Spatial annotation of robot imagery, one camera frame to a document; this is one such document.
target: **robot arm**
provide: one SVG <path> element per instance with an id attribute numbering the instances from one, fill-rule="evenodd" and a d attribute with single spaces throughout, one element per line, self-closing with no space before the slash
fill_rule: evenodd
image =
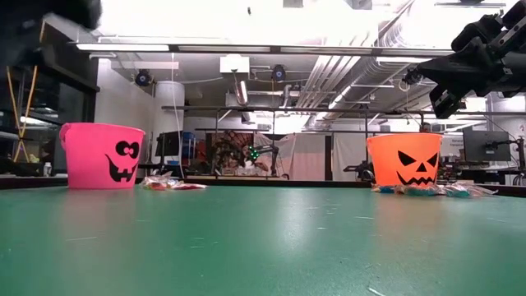
<path id="1" fill-rule="evenodd" d="M 248 147 L 248 149 L 251 152 L 250 157 L 252 161 L 256 161 L 261 153 L 272 152 L 272 165 L 270 166 L 270 172 L 272 173 L 272 176 L 278 175 L 276 171 L 276 161 L 278 159 L 278 153 L 279 153 L 278 147 L 273 146 L 273 145 L 264 145 L 264 146 L 258 146 L 258 147 Z"/>
<path id="2" fill-rule="evenodd" d="M 454 53 L 419 63 L 404 81 L 411 85 L 426 77 L 437 83 L 429 94 L 437 118 L 457 111 L 470 91 L 477 96 L 500 91 L 506 98 L 526 91 L 525 25 L 525 1 L 503 17 L 485 15 L 453 40 Z"/>
<path id="3" fill-rule="evenodd" d="M 40 46 L 40 23 L 48 13 L 96 29 L 100 14 L 100 0 L 18 0 L 7 1 L 0 10 L 0 78 L 6 66 L 29 60 Z"/>

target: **speaker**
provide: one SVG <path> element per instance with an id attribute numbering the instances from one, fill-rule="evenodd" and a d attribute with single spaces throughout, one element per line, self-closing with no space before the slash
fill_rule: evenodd
<path id="1" fill-rule="evenodd" d="M 272 71 L 273 81 L 283 82 L 285 81 L 286 76 L 287 76 L 287 73 L 285 72 L 285 68 L 282 65 L 276 65 L 274 67 L 274 70 Z"/>
<path id="2" fill-rule="evenodd" d="M 138 86 L 149 86 L 152 81 L 150 71 L 146 69 L 139 70 L 139 74 L 135 76 L 135 83 Z"/>

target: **candy wrapper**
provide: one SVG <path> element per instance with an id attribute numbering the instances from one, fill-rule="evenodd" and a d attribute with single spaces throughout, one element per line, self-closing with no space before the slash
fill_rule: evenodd
<path id="1" fill-rule="evenodd" d="M 206 185 L 184 183 L 171 178 L 172 172 L 168 172 L 162 176 L 145 177 L 141 182 L 141 188 L 166 191 L 166 190 L 192 190 L 204 189 Z"/>
<path id="2" fill-rule="evenodd" d="M 396 185 L 396 186 L 378 186 L 373 185 L 373 192 L 379 193 L 397 193 L 405 194 L 413 197 L 433 197 L 437 195 L 445 195 L 448 197 L 460 197 L 460 198 L 470 198 L 470 197 L 485 197 L 488 195 L 495 194 L 491 190 L 482 188 L 477 185 L 457 182 L 450 185 L 431 185 L 430 187 L 422 188 L 416 186 L 405 186 L 405 185 Z"/>

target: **black mouth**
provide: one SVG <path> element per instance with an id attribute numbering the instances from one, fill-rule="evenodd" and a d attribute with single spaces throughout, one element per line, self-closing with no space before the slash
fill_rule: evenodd
<path id="1" fill-rule="evenodd" d="M 416 179 L 416 178 L 411 178 L 409 181 L 405 181 L 404 178 L 402 178 L 402 176 L 400 176 L 399 172 L 396 172 L 396 174 L 398 174 L 398 179 L 400 179 L 400 182 L 403 184 L 403 185 L 411 185 L 411 184 L 417 184 L 417 185 L 420 185 L 422 183 L 424 184 L 428 184 L 428 183 L 435 183 L 435 179 L 434 178 L 420 178 L 420 179 Z"/>
<path id="2" fill-rule="evenodd" d="M 130 182 L 132 180 L 133 173 L 135 173 L 135 170 L 137 169 L 138 162 L 131 168 L 131 173 L 128 173 L 128 169 L 124 169 L 122 173 L 118 172 L 118 167 L 113 163 L 113 161 L 109 158 L 108 155 L 106 155 L 109 162 L 109 176 L 113 179 L 115 182 L 121 182 L 122 178 L 126 178 L 126 182 Z"/>

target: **table surface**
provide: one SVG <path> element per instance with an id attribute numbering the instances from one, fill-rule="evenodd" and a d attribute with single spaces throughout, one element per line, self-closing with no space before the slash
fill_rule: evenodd
<path id="1" fill-rule="evenodd" d="M 526 199 L 0 192 L 1 295 L 518 295 Z"/>

